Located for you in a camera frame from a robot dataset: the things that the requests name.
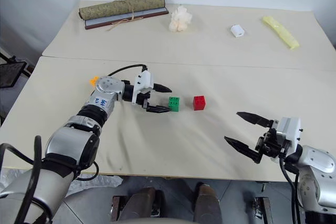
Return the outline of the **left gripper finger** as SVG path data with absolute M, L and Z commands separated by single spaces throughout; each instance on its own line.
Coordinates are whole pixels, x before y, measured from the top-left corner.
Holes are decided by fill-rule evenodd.
M 156 106 L 148 105 L 146 111 L 151 113 L 167 113 L 171 111 L 171 108 L 160 105 Z
M 155 83 L 153 85 L 153 90 L 160 93 L 171 93 L 172 90 L 164 85 Z

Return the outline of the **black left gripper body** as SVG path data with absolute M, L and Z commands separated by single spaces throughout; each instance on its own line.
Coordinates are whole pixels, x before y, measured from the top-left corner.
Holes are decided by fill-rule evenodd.
M 138 93 L 136 96 L 136 103 L 140 105 L 143 109 L 146 109 L 146 111 L 154 111 L 154 107 L 151 106 L 148 102 L 148 99 L 150 98 L 151 92 L 148 91 L 146 93 Z

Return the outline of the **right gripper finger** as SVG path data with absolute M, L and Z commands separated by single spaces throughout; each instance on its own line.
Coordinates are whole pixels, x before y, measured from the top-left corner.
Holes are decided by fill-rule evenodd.
M 236 113 L 238 116 L 240 116 L 242 119 L 245 121 L 254 124 L 254 125 L 259 125 L 262 127 L 272 127 L 274 121 L 266 119 L 260 115 L 249 113 L 249 112 L 237 112 Z
M 235 140 L 233 138 L 225 136 L 224 139 L 226 142 L 232 146 L 236 151 L 245 155 L 246 157 L 250 158 L 254 161 L 254 163 L 259 164 L 262 158 L 262 155 L 256 151 L 253 151 L 248 147 L 248 145 L 244 144 L 241 141 Z

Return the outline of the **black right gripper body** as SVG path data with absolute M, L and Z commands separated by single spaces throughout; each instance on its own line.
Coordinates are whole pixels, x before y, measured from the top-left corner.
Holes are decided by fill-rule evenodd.
M 256 162 L 260 162 L 264 155 L 271 158 L 285 158 L 290 141 L 286 139 L 285 130 L 280 127 L 280 122 L 273 121 L 269 130 L 258 139 L 255 150 L 258 152 Z

